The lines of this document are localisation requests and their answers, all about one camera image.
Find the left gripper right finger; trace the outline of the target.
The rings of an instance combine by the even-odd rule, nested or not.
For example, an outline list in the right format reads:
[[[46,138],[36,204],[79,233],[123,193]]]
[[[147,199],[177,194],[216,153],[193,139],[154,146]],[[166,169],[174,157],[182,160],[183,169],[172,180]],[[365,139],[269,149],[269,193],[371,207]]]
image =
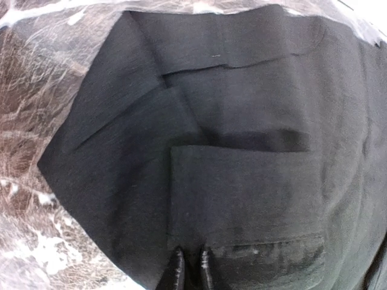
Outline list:
[[[215,260],[212,250],[209,247],[203,247],[200,253],[200,276],[203,289],[216,290],[219,281],[216,273]]]

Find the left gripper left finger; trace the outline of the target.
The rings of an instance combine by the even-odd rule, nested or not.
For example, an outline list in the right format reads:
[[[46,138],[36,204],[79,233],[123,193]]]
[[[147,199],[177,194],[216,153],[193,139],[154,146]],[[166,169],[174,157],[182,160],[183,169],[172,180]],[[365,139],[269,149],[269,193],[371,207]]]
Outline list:
[[[173,250],[168,265],[157,285],[157,290],[184,290],[185,259],[180,246]]]

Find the black long sleeve shirt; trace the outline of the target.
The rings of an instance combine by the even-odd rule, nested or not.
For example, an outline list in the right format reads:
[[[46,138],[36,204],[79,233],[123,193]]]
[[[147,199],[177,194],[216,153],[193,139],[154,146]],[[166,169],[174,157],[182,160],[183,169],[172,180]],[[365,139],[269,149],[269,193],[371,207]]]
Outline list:
[[[386,43],[280,5],[125,11],[39,170],[135,282],[386,288]]]

